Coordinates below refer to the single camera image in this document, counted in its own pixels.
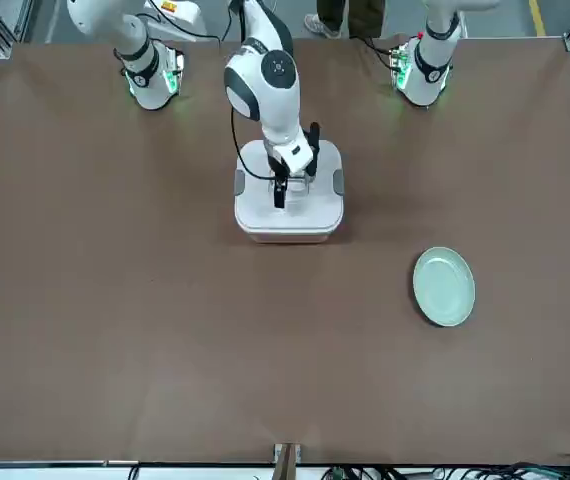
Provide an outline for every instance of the green led light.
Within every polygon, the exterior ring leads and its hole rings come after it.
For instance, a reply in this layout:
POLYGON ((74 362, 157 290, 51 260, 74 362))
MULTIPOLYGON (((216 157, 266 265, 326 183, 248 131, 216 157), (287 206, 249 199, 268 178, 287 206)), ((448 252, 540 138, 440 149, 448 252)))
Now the green led light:
POLYGON ((411 63, 406 64, 404 67, 401 67, 401 71, 398 73, 398 82, 396 84, 399 90, 403 90, 407 86, 407 79, 409 78, 411 71, 411 63))
POLYGON ((178 75, 174 75, 172 72, 165 72, 165 83, 169 93, 174 94, 178 91, 178 75))

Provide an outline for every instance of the gray floor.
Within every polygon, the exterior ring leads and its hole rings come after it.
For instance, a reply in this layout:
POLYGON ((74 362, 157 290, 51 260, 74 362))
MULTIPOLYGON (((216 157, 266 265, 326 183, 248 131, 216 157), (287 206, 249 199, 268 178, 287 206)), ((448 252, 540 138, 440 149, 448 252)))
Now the gray floor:
MULTIPOLYGON (((68 43, 85 41, 69 21, 63 0, 42 2, 38 19, 34 24, 33 41, 68 43)), ((208 31, 222 35, 227 25, 226 2, 224 0, 196 0, 201 7, 208 31)), ((314 12, 315 0, 265 0, 290 28, 296 38, 312 35, 303 27, 303 17, 314 12)), ((489 13, 468 14, 468 32, 476 37, 522 37, 534 35, 534 25, 529 13, 528 0, 503 0, 496 10, 489 13)), ((414 34, 425 22, 425 7, 420 0, 387 0, 383 37, 397 32, 414 34)), ((346 23, 343 34, 347 36, 346 23)), ((232 24, 229 40, 239 39, 237 22, 232 24)))

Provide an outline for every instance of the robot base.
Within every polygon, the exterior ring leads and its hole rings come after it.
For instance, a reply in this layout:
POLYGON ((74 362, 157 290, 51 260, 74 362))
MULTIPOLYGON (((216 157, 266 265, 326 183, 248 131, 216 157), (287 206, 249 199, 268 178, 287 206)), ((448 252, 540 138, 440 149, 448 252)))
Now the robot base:
POLYGON ((414 50, 418 48, 419 41, 412 38, 408 43, 398 46, 390 57, 392 67, 392 85, 401 92, 409 102, 417 107, 429 107, 447 86, 447 78, 451 68, 448 68, 443 77, 436 83, 427 83, 425 75, 414 61, 414 50))
POLYGON ((159 65, 149 80, 147 87, 139 87, 129 77, 130 93, 136 98, 138 104, 145 110, 160 110, 180 92, 185 57, 173 48, 161 42, 154 41, 154 48, 159 55, 159 65))
MULTIPOLYGON (((241 149, 256 175, 271 176, 262 140, 241 149)), ((234 213, 238 225, 259 243, 321 243, 343 219, 343 169, 336 146, 320 141, 316 178, 309 185, 290 180, 285 208, 274 207, 272 182, 258 180, 236 160, 234 213)))

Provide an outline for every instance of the white robot body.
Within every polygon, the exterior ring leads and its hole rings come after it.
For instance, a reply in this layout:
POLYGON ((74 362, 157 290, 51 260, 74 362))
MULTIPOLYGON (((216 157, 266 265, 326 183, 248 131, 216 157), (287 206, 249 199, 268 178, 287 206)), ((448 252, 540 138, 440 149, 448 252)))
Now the white robot body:
POLYGON ((425 34, 392 52, 392 84, 414 105, 433 104, 445 88, 461 38, 459 11, 488 10, 500 0, 425 0, 425 34))
POLYGON ((300 125, 300 83, 292 37, 262 0, 232 0, 247 22, 247 39, 225 68, 233 109, 260 121, 262 141, 237 158, 234 211, 258 242, 318 243, 343 218, 343 170, 338 149, 320 127, 300 125))
POLYGON ((112 45, 123 62, 131 94, 146 110, 158 110, 179 93, 183 57, 151 40, 134 15, 145 0, 67 0, 70 17, 85 35, 112 45))
MULTIPOLYGON (((147 0, 143 13, 158 18, 158 10, 176 25, 187 32, 197 35, 207 35, 205 20, 200 7, 194 2, 185 0, 147 0)), ((160 22, 150 20, 147 22, 147 29, 152 37, 163 41, 175 42, 196 42, 198 37, 178 30, 167 19, 161 18, 160 22)))

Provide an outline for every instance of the person's leg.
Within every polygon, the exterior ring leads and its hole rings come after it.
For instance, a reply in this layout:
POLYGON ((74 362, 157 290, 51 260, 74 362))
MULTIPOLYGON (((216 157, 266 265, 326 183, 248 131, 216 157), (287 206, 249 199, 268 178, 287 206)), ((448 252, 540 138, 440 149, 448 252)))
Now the person's leg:
POLYGON ((318 13, 305 15, 305 26, 312 33, 338 38, 344 9, 345 0, 316 0, 318 13))
POLYGON ((385 0, 350 0, 350 36, 361 38, 380 37, 384 17, 385 0))

